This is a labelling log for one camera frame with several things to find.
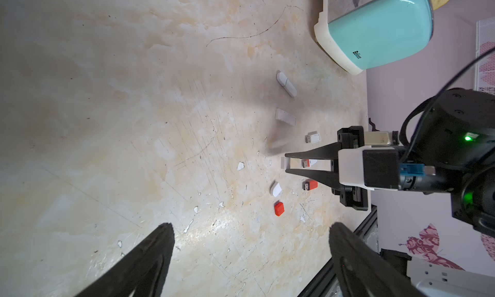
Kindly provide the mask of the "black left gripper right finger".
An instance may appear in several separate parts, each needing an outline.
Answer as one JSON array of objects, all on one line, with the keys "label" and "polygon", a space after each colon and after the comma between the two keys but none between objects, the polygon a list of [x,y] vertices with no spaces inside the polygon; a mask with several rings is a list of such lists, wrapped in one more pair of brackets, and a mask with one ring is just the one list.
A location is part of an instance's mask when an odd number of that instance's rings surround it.
[{"label": "black left gripper right finger", "polygon": [[329,229],[329,248],[332,258],[345,260],[338,272],[344,296],[424,295],[340,222]]}]

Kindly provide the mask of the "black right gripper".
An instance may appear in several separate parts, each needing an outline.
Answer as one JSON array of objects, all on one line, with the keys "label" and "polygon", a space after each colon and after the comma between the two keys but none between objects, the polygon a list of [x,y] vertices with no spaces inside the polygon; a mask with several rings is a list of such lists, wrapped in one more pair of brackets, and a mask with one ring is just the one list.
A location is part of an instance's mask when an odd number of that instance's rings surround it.
[{"label": "black right gripper", "polygon": [[337,132],[338,142],[304,152],[286,153],[286,158],[333,160],[333,171],[286,169],[288,174],[303,176],[332,188],[340,203],[357,211],[369,209],[368,190],[364,187],[362,147],[364,128],[351,126]]}]

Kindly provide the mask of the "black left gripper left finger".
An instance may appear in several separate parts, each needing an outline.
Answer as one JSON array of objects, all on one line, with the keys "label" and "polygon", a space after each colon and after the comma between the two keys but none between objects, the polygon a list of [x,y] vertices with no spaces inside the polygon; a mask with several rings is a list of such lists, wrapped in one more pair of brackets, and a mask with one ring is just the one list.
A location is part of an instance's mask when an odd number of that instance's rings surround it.
[{"label": "black left gripper left finger", "polygon": [[78,296],[161,296],[175,246],[171,223],[162,223]]}]

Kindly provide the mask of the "white green usb drive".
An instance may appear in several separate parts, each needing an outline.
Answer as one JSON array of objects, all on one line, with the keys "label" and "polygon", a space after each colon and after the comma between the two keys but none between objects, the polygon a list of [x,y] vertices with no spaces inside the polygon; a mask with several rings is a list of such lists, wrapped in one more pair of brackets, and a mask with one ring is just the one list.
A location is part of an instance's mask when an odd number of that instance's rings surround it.
[{"label": "white green usb drive", "polygon": [[290,82],[288,77],[281,71],[277,71],[276,78],[282,88],[290,95],[291,98],[296,98],[297,90],[295,86]]}]

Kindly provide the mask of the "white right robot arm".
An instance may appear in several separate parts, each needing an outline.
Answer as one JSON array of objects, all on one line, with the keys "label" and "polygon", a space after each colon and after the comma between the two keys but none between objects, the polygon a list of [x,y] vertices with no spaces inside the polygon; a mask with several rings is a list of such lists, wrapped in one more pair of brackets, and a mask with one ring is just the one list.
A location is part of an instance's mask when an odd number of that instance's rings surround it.
[{"label": "white right robot arm", "polygon": [[412,113],[390,142],[370,140],[361,126],[343,128],[338,140],[286,158],[328,160],[328,171],[288,169],[331,188],[342,205],[364,211],[366,191],[447,193],[454,218],[494,235],[494,96],[449,81]]}]

